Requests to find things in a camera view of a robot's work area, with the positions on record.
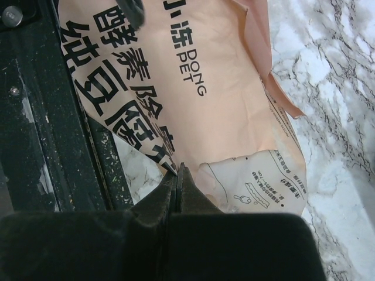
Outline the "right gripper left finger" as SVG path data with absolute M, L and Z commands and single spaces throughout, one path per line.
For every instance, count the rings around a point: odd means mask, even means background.
M 162 280 L 177 177 L 122 211 L 15 213 L 1 219 L 2 280 Z

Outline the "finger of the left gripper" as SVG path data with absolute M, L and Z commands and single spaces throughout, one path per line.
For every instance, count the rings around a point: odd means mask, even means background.
M 141 0 L 116 0 L 134 30 L 139 30 L 145 22 L 144 5 Z

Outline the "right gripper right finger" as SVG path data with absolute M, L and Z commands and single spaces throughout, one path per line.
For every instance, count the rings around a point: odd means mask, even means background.
M 288 213 L 225 214 L 181 165 L 171 215 L 172 280 L 325 280 L 311 230 Z

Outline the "pink cat litter bag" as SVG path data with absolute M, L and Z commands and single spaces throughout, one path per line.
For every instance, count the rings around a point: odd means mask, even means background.
M 302 214 L 306 165 L 271 72 L 266 1 L 60 1 L 61 48 L 86 113 L 159 166 L 184 164 L 225 212 Z

